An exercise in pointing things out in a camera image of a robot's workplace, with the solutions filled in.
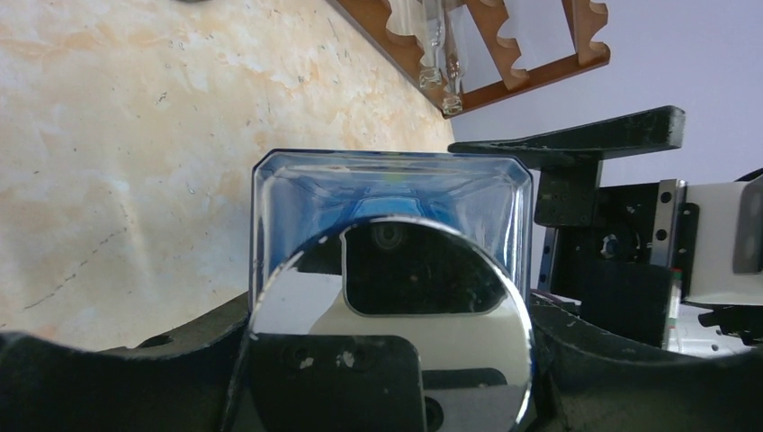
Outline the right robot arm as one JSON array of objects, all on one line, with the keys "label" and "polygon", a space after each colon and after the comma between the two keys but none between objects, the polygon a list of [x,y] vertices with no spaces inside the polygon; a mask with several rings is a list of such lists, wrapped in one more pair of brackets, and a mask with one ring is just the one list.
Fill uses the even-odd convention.
[{"label": "right robot arm", "polygon": [[604,186],[605,161],[679,149],[665,105],[518,139],[455,142],[539,172],[544,227],[534,295],[608,333],[690,356],[762,343],[762,174]]}]

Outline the clear glass bottle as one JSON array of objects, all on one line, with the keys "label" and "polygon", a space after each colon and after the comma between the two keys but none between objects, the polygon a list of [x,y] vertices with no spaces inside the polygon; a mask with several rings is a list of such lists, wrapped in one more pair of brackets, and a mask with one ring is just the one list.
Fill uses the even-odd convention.
[{"label": "clear glass bottle", "polygon": [[443,81],[440,58],[445,39],[444,6],[440,0],[392,0],[387,30],[396,37],[414,37],[422,49],[418,62],[418,84],[422,90],[434,90]]},{"label": "clear glass bottle", "polygon": [[447,75],[444,86],[443,111],[451,116],[463,109],[462,81],[468,67],[465,48],[464,22],[468,9],[463,1],[443,1],[444,9],[444,70]]}]

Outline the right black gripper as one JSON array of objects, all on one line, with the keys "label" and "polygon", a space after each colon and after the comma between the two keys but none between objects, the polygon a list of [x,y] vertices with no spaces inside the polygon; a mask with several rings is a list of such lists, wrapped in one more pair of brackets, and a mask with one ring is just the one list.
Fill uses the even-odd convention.
[{"label": "right black gripper", "polygon": [[[666,105],[524,138],[455,142],[448,151],[518,158],[535,170],[573,167],[680,149],[685,125],[686,112]],[[591,225],[546,230],[538,291],[617,336],[676,348],[700,216],[687,192],[681,179],[597,189]]]}]

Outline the clear glass bottle front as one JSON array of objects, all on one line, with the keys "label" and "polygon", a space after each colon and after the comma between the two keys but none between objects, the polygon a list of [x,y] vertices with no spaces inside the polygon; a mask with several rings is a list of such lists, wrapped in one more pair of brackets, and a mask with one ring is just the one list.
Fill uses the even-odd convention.
[{"label": "clear glass bottle front", "polygon": [[418,84],[422,90],[434,90],[443,81],[440,58],[445,39],[444,6],[440,0],[392,0],[387,30],[396,37],[414,37],[422,49],[418,62]]}]

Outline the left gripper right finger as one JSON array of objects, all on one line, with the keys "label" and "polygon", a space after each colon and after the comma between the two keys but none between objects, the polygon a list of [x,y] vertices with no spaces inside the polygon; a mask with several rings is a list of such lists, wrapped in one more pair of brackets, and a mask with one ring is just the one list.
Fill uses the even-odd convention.
[{"label": "left gripper right finger", "polygon": [[530,303],[530,431],[760,431],[762,354],[699,358],[619,337],[541,297]]}]

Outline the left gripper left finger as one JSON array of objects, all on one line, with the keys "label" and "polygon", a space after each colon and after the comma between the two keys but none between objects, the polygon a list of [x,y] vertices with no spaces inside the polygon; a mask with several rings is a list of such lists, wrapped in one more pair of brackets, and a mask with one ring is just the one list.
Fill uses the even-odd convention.
[{"label": "left gripper left finger", "polygon": [[1,334],[3,431],[223,431],[247,328],[242,294],[133,348]]}]

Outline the blue square glass bottle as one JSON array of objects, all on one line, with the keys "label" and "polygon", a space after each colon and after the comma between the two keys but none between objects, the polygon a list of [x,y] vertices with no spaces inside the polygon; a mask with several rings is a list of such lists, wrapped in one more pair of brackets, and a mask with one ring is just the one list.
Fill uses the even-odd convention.
[{"label": "blue square glass bottle", "polygon": [[512,157],[268,153],[231,429],[517,431],[532,198]]}]

